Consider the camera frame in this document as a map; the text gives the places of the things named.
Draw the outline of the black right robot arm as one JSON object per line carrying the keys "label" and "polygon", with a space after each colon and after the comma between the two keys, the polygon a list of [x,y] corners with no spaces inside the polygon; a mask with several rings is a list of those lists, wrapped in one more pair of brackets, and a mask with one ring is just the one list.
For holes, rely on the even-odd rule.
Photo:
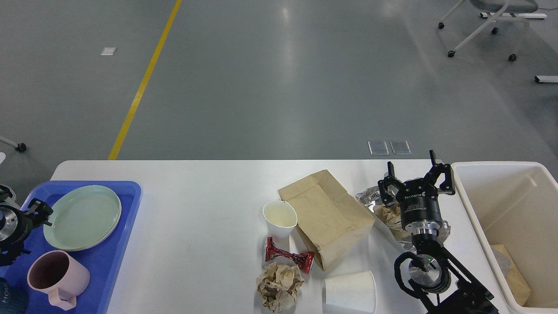
{"label": "black right robot arm", "polygon": [[450,164],[437,161],[430,151],[431,168],[424,177],[396,178],[392,162],[378,182],[385,205],[399,205],[403,230],[411,234],[416,252],[395,260],[399,288],[421,301],[429,314],[497,314],[493,294],[440,241],[443,228],[439,195],[454,195]]}

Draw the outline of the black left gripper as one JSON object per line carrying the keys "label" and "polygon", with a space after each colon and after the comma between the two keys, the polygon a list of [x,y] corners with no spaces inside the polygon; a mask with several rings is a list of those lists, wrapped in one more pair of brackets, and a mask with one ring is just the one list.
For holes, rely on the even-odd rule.
{"label": "black left gripper", "polygon": [[0,266],[11,266],[19,256],[30,254],[24,241],[34,227],[52,226],[49,217],[54,211],[46,202],[33,198],[27,208],[28,211],[22,212],[10,205],[1,205]]}

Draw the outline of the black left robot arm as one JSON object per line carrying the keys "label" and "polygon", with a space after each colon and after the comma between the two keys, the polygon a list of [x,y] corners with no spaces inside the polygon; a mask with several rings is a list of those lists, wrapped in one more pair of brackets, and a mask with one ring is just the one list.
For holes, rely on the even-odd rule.
{"label": "black left robot arm", "polygon": [[11,266],[19,256],[30,254],[24,248],[24,241],[39,226],[52,225],[49,217],[53,209],[46,202],[33,198],[28,203],[27,211],[22,211],[15,199],[14,191],[1,185],[0,266]]}

